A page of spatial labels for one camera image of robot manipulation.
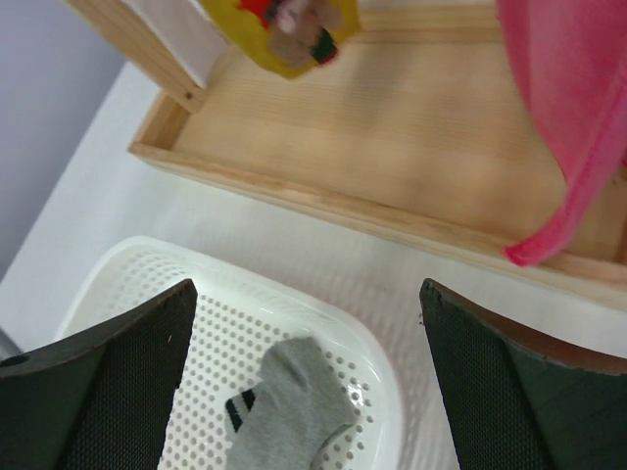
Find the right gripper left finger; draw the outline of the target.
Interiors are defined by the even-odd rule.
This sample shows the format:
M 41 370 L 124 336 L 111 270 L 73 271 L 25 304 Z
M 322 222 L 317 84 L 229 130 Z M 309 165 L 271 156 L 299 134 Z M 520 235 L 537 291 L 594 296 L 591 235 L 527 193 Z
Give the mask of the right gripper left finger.
M 2 468 L 157 468 L 197 297 L 184 279 L 126 313 L 2 360 Z

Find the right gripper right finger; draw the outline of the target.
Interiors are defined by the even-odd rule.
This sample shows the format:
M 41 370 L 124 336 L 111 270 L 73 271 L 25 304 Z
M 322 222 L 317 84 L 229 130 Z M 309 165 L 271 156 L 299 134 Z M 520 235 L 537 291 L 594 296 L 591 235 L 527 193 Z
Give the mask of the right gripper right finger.
M 626 361 L 426 279 L 427 341 L 462 469 L 623 469 Z

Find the grey striped-cuff sock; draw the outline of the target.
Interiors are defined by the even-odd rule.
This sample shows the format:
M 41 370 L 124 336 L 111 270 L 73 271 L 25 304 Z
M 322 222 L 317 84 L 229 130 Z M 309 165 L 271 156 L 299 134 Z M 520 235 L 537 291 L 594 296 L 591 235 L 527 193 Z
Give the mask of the grey striped-cuff sock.
M 357 415 L 312 337 L 268 349 L 260 382 L 227 399 L 227 469 L 309 469 Z

